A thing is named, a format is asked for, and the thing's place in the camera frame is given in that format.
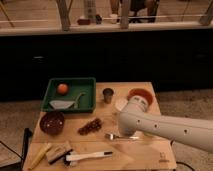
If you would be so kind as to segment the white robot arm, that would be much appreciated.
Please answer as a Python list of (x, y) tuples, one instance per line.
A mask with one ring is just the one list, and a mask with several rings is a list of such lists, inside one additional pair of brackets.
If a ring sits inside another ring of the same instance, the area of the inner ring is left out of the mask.
[(131, 97), (118, 114), (120, 134), (146, 132), (213, 153), (213, 121), (149, 114), (148, 108), (145, 97)]

